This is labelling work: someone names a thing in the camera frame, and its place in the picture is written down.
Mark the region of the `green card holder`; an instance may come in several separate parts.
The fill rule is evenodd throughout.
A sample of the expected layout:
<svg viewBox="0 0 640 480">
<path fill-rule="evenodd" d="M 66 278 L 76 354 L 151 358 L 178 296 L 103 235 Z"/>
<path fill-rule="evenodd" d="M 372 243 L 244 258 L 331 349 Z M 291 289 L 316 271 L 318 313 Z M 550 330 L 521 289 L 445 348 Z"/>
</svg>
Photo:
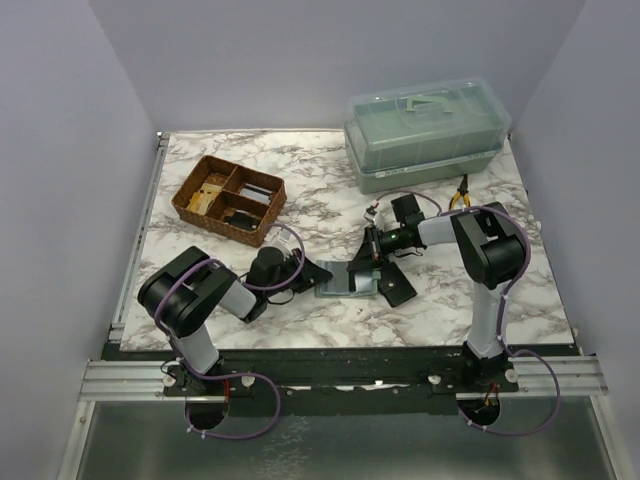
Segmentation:
<svg viewBox="0 0 640 480">
<path fill-rule="evenodd" d="M 315 296 L 318 298 L 361 298 L 373 297 L 378 293 L 378 280 L 380 279 L 380 273 L 378 270 L 371 270 L 374 272 L 375 277 L 374 293 L 351 293 L 349 291 L 349 272 L 347 271 L 348 263 L 346 261 L 319 260 L 317 264 L 333 274 L 332 280 L 330 280 L 321 289 L 314 290 Z"/>
</svg>

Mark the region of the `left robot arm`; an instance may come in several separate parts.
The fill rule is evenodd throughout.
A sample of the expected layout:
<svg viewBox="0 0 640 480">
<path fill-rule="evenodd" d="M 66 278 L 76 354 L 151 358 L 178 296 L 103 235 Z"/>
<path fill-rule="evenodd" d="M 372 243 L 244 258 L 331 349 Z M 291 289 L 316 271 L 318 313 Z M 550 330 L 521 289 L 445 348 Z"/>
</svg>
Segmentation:
<svg viewBox="0 0 640 480">
<path fill-rule="evenodd" d="M 192 246 L 149 277 L 137 300 L 186 362 L 188 384 L 209 395 L 222 380 L 216 365 L 220 354 L 205 326 L 215 309 L 251 323 L 266 311 L 272 297 L 286 291 L 302 294 L 332 279 L 330 271 L 304 257 L 300 249 L 262 247 L 249 272 L 240 276 Z"/>
</svg>

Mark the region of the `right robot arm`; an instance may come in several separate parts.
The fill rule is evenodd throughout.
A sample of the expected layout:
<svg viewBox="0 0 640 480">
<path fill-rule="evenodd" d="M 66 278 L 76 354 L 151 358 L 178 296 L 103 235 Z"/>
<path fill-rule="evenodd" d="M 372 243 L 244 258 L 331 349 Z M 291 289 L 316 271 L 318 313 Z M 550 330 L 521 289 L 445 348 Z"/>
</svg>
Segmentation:
<svg viewBox="0 0 640 480">
<path fill-rule="evenodd" d="M 504 317 L 509 291 L 526 271 L 531 246 L 525 230 L 499 202 L 466 207 L 427 218 L 413 194 L 391 201 L 399 224 L 384 231 L 372 224 L 347 264 L 349 282 L 367 270 L 380 273 L 379 290 L 392 307 L 416 296 L 400 268 L 390 260 L 407 249 L 441 244 L 458 247 L 466 273 L 474 282 L 472 323 L 463 343 L 458 382 L 480 392 L 508 368 Z"/>
</svg>

